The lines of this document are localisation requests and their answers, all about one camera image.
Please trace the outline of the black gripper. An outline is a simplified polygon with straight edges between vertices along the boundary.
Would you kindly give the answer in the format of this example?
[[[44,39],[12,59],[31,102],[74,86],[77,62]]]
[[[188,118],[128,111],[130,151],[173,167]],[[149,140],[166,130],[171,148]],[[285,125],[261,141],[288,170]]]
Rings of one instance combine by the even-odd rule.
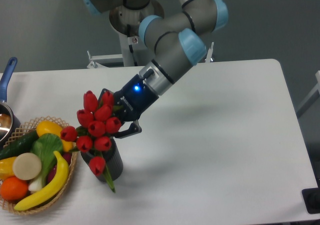
[[[124,122],[132,122],[127,130],[118,131],[114,137],[127,138],[142,132],[138,119],[159,96],[143,83],[143,78],[136,74],[121,90],[113,93],[104,88],[98,98],[99,103],[113,103],[122,106],[119,119]]]

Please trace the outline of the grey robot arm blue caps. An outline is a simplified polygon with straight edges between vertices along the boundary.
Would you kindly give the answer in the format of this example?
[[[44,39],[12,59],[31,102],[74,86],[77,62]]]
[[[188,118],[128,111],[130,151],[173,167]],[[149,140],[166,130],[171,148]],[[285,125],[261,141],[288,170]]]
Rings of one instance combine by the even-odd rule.
[[[202,59],[210,60],[201,36],[226,25],[229,13],[222,0],[179,0],[182,11],[163,16],[155,0],[83,0],[93,14],[109,12],[113,28],[154,53],[137,75],[114,93],[119,128],[110,131],[116,138],[141,132],[139,118],[161,95]]]

